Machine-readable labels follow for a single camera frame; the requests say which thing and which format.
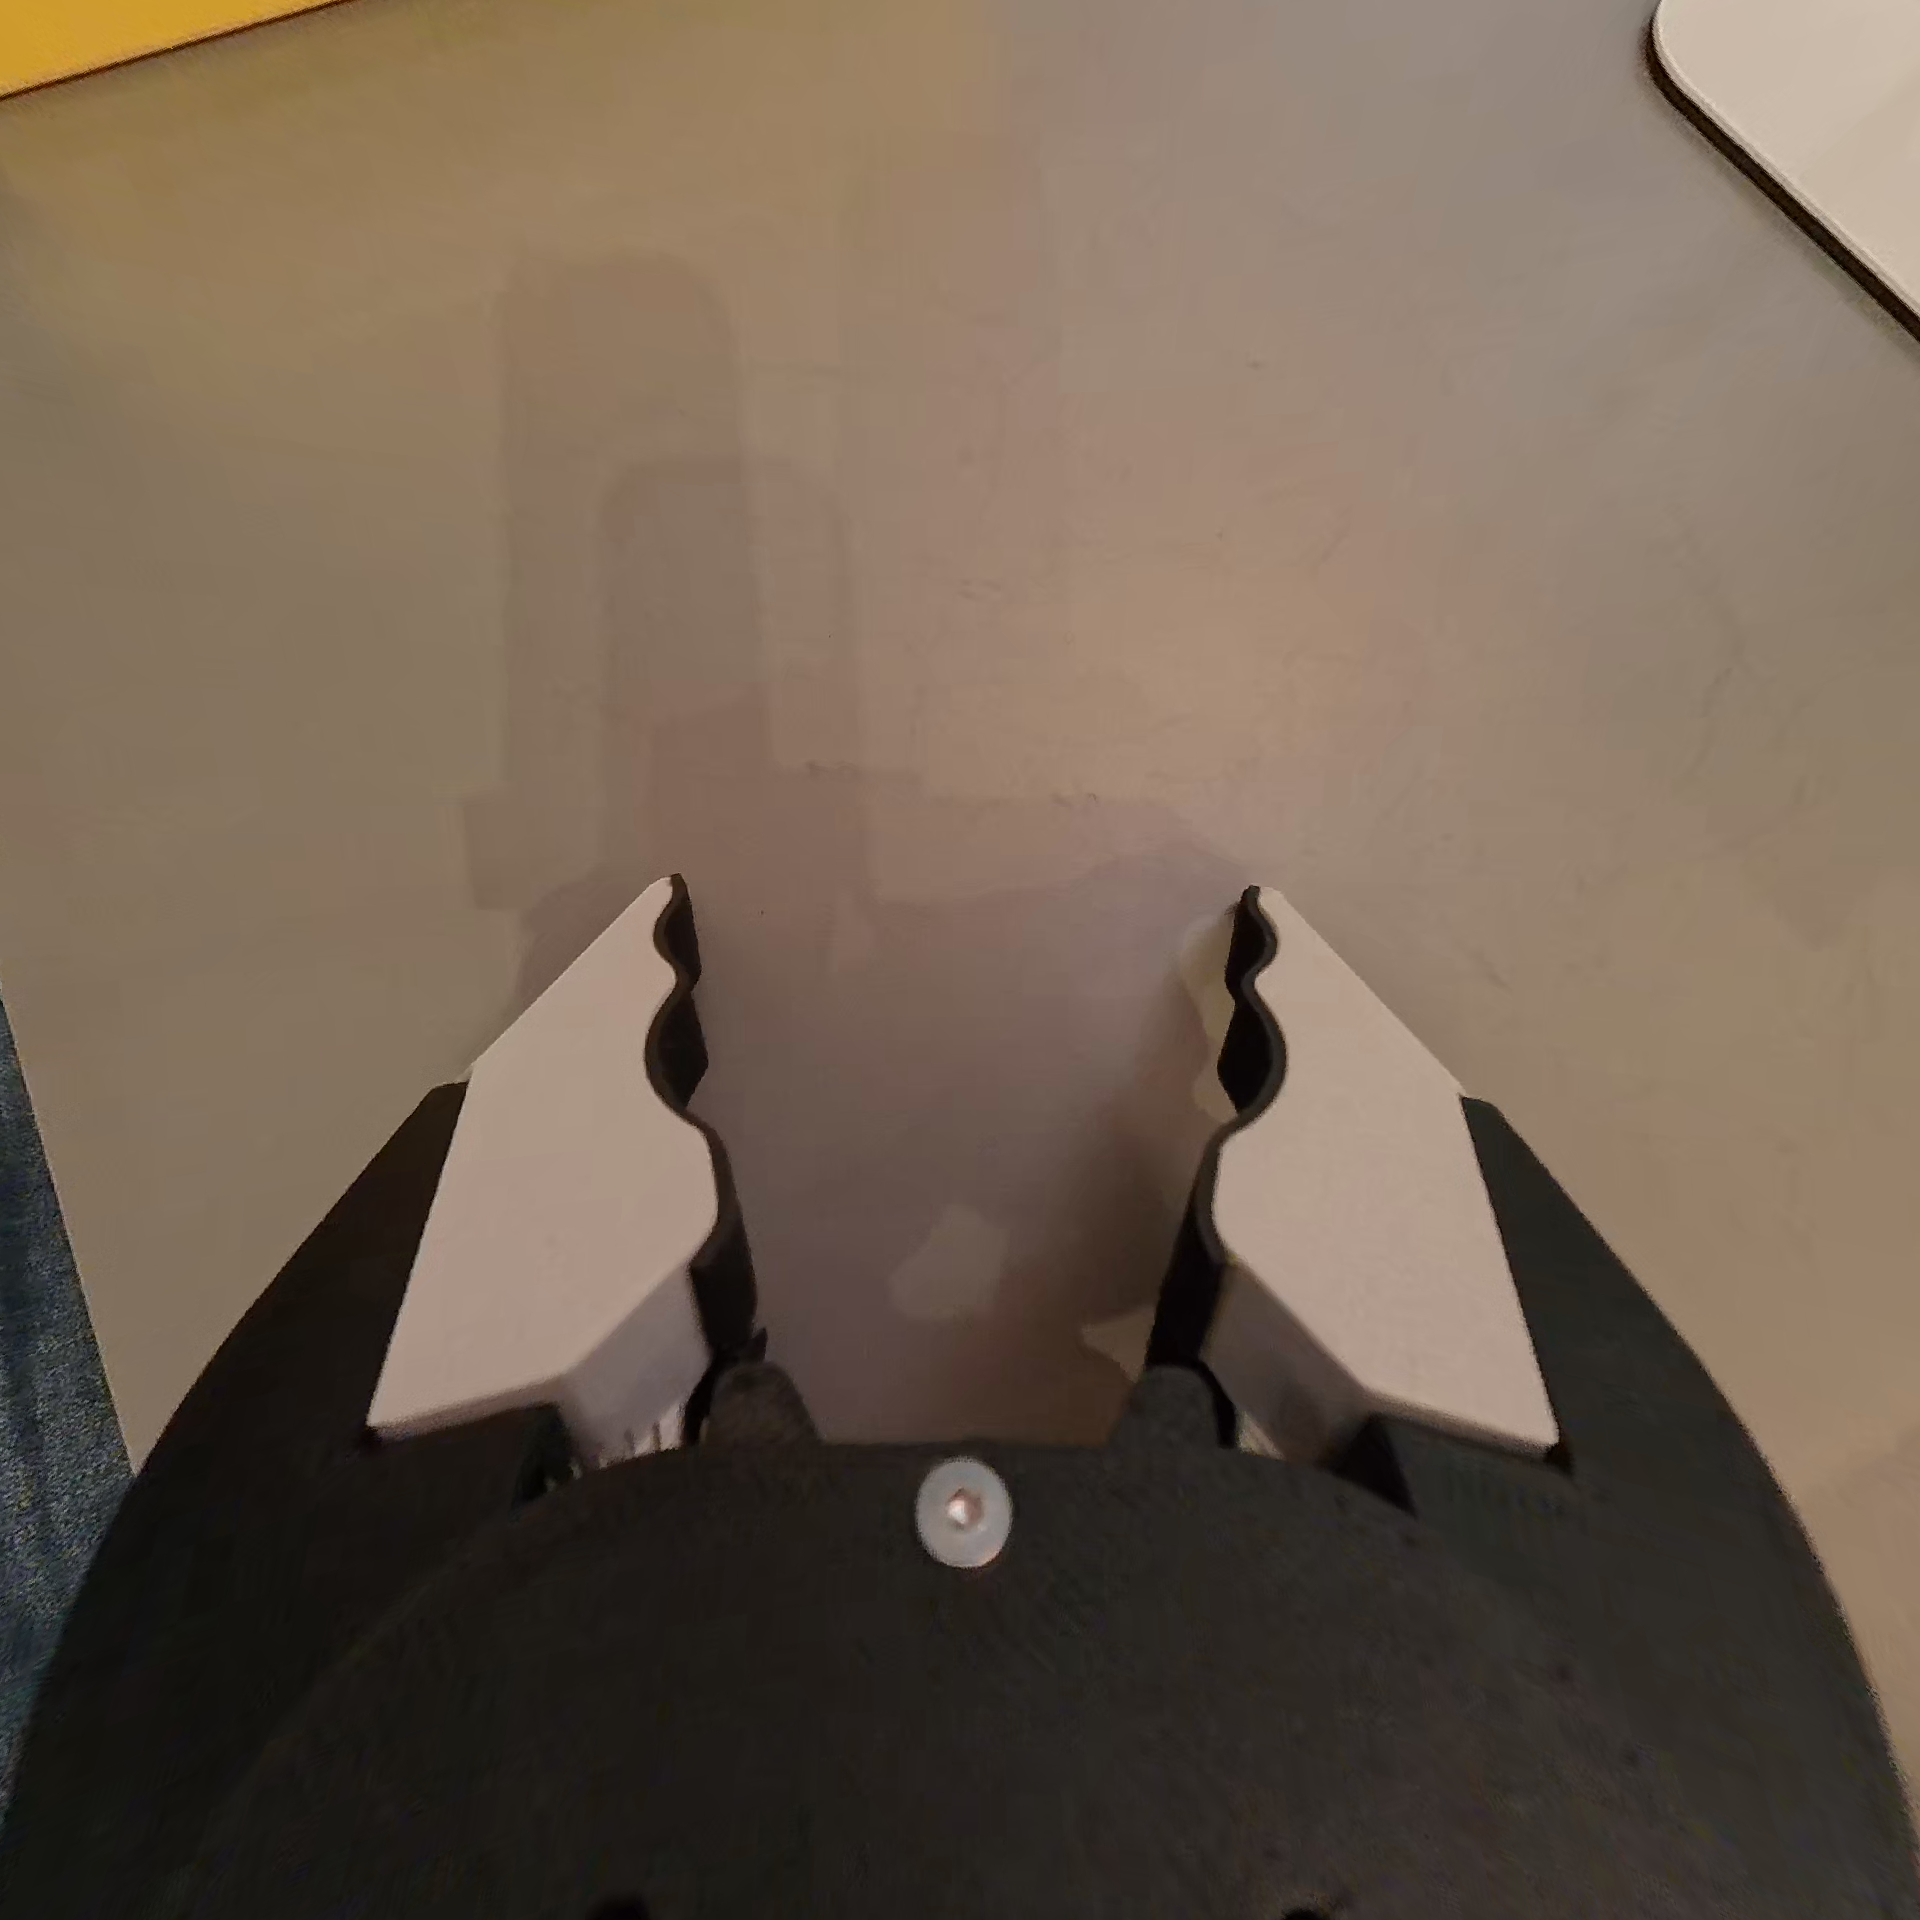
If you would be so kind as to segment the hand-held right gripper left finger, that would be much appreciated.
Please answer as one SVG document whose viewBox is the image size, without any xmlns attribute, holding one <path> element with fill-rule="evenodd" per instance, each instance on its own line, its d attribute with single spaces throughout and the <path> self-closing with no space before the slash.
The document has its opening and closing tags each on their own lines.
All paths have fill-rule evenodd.
<svg viewBox="0 0 1920 1920">
<path fill-rule="evenodd" d="M 762 1341 L 689 885 L 648 886 L 482 1052 L 376 1380 L 385 1443 L 551 1407 L 574 1450 L 680 1450 Z"/>
</svg>

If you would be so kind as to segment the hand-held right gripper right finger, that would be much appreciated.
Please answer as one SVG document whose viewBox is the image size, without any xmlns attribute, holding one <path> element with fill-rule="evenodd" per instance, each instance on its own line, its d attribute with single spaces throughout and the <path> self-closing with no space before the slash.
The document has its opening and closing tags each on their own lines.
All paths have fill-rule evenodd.
<svg viewBox="0 0 1920 1920">
<path fill-rule="evenodd" d="M 1275 886 L 1233 909 L 1233 1110 L 1192 1178 L 1145 1364 L 1228 1435 L 1335 1462 L 1399 1421 L 1528 1462 L 1555 1411 L 1452 1070 Z"/>
</svg>

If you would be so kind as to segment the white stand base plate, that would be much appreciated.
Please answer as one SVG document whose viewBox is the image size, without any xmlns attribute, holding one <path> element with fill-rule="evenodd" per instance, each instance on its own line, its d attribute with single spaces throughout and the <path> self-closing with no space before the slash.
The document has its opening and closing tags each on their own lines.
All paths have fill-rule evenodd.
<svg viewBox="0 0 1920 1920">
<path fill-rule="evenodd" d="M 1660 2 L 1668 94 L 1907 325 L 1918 322 L 1918 4 Z"/>
</svg>

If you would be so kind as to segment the yellow plastic bin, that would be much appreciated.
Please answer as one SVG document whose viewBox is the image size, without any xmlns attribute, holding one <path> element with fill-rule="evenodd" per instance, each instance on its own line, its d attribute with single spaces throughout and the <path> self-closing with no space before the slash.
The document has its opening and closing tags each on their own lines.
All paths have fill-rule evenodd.
<svg viewBox="0 0 1920 1920">
<path fill-rule="evenodd" d="M 2 2 L 2 99 L 326 8 L 329 2 Z"/>
</svg>

